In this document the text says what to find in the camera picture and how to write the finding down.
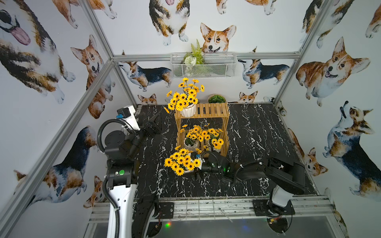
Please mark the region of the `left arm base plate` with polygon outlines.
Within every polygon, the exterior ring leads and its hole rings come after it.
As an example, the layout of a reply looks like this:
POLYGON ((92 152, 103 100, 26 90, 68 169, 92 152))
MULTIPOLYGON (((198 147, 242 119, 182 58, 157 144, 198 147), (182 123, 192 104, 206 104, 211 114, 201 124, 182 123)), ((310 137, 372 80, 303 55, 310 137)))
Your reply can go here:
POLYGON ((172 219, 174 217, 174 206, 173 202, 159 202, 155 206, 154 218, 158 220, 162 219, 172 219))

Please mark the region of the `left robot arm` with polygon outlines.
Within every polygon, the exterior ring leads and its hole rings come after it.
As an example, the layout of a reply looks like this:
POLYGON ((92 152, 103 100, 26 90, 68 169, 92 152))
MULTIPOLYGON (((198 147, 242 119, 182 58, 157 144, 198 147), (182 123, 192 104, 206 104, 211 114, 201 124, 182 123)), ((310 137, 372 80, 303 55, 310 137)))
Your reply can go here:
POLYGON ((137 154, 148 137, 162 133, 162 113, 157 113, 140 127, 132 106, 119 109, 114 119, 99 128, 97 144, 107 156, 103 193, 110 202, 109 238, 145 238, 153 215, 159 214, 154 195, 133 205, 138 187, 140 162, 137 154))

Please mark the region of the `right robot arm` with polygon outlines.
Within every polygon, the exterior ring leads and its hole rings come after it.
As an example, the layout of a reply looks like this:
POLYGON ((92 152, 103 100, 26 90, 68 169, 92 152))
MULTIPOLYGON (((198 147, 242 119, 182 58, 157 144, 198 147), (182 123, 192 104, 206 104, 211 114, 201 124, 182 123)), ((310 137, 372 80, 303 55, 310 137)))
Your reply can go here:
POLYGON ((249 162, 230 162, 216 151, 193 153, 193 159, 200 159, 195 165, 194 177, 201 179, 206 174, 216 175, 228 185, 246 180, 266 178, 276 184, 270 194, 270 206, 286 207, 295 195, 306 190, 305 166, 292 159, 267 157, 249 162))

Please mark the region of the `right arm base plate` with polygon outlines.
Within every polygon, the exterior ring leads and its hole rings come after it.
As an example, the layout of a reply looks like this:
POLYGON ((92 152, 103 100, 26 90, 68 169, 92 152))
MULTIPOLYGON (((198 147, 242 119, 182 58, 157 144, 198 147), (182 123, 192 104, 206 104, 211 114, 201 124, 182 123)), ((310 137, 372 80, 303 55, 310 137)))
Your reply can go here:
POLYGON ((256 216, 267 216, 271 218, 285 215, 295 215, 291 201, 285 207, 273 204, 268 199, 253 200, 253 209, 256 216))

